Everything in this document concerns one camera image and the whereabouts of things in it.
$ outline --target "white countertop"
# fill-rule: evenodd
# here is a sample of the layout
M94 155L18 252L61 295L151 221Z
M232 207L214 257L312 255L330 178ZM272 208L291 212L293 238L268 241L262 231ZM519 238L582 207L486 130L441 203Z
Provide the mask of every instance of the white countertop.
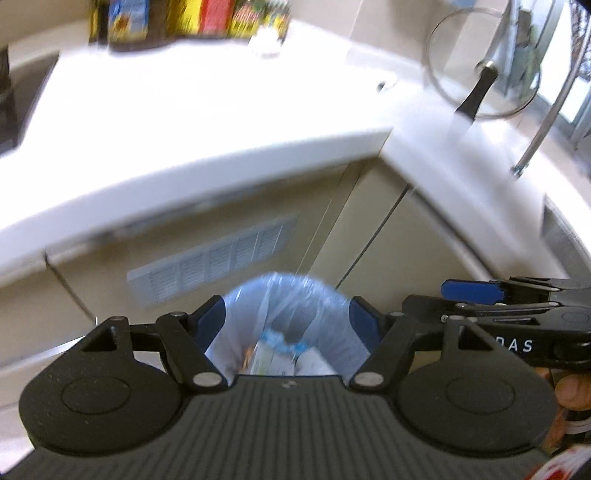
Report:
M546 159L509 176L526 142L508 124L475 125L459 142L429 134L451 110L412 81L377 93L394 76L347 65L340 37L294 22L280 57L259 60L232 41L113 55L85 34L77 24L11 46L13 64L39 45L63 51L22 146L0 157L0 271L155 212L380 153L502 274L564 274L539 239L545 192L591 247L591 212ZM441 115L417 123L432 103Z

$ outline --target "human hand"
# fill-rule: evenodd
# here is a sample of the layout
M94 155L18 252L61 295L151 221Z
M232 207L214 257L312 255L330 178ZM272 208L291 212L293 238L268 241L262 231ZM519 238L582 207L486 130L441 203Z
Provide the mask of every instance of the human hand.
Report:
M556 384L556 398L569 410L591 410L591 374L564 377Z
M548 369L536 369L542 377L548 378ZM591 374L568 375L556 384L556 399L560 408L554 424L546 437L544 447L557 446L566 434L564 410L591 410Z

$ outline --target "blue trash bag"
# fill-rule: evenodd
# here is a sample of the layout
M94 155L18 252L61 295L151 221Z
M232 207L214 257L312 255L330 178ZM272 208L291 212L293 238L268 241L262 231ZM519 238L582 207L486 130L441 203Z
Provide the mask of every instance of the blue trash bag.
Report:
M226 320L205 354L229 383L242 368L246 349L265 329L281 332L287 343L316 347L345 382L369 356L350 324L350 300L319 280L271 273L223 299Z

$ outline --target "black handle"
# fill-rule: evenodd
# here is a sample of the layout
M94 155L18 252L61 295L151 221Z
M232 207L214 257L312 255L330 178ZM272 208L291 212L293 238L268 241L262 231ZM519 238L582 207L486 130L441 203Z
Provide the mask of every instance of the black handle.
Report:
M494 66L485 66L480 73L478 83L466 100L457 108L456 112L463 113L470 120L474 121L485 95L491 89L492 84L495 83L498 76L499 72Z

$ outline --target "vent grille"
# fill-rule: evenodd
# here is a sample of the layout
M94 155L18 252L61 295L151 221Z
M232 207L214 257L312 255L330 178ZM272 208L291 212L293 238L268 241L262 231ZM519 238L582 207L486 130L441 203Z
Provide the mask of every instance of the vent grille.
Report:
M170 300L279 253L296 221L284 218L163 258L130 271L127 282L143 306Z

